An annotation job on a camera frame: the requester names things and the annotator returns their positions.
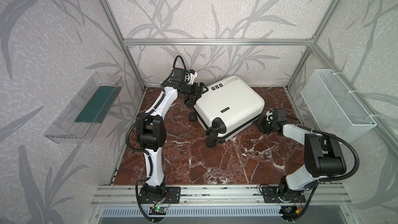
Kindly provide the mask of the black and white suitcase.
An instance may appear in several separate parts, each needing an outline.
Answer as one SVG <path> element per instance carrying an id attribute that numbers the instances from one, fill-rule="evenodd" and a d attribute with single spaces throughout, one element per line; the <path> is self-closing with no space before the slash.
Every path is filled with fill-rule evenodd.
<path id="1" fill-rule="evenodd" d="M 230 140 L 263 113 L 264 99 L 236 75 L 207 88 L 189 113 L 189 120 L 204 128 L 207 147 Z"/>

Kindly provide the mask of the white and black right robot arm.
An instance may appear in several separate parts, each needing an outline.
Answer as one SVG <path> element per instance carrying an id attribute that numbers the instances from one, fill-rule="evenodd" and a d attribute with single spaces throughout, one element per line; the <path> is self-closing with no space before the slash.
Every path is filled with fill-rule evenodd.
<path id="1" fill-rule="evenodd" d="M 254 122 L 265 134 L 276 132 L 304 146 L 304 165 L 282 177 L 274 191 L 279 200 L 286 203 L 304 191 L 314 189 L 321 179 L 344 175 L 347 170 L 340 142 L 336 138 L 315 133 L 300 124 L 290 124 L 287 120 L 286 112 L 275 108 Z"/>

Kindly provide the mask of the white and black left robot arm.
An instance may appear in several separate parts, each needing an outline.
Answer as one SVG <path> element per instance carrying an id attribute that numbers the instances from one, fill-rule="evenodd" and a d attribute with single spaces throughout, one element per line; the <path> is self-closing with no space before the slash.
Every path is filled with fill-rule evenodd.
<path id="1" fill-rule="evenodd" d="M 161 83 L 161 94 L 135 126 L 136 141 L 144 151 L 146 165 L 142 196 L 160 199 L 166 196 L 162 170 L 162 147 L 167 137 L 164 118 L 180 94 L 188 98 L 188 106 L 192 107 L 208 90 L 203 83 L 195 82 L 197 76 L 197 72 L 192 69 L 173 68 L 170 76 Z"/>

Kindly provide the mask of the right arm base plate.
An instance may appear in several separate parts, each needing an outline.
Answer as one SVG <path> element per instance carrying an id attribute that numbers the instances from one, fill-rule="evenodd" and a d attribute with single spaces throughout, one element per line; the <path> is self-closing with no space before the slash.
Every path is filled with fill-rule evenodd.
<path id="1" fill-rule="evenodd" d="M 277 186 L 262 185 L 259 191 L 265 203 L 306 203 L 303 191 L 288 190 L 284 194 L 279 193 Z"/>

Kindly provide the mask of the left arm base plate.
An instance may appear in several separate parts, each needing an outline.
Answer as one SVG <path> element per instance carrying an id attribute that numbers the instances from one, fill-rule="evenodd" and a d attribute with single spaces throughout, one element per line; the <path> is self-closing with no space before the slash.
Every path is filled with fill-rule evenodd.
<path id="1" fill-rule="evenodd" d="M 180 201 L 180 187 L 155 187 L 145 185 L 139 192 L 141 204 L 171 203 L 178 204 Z"/>

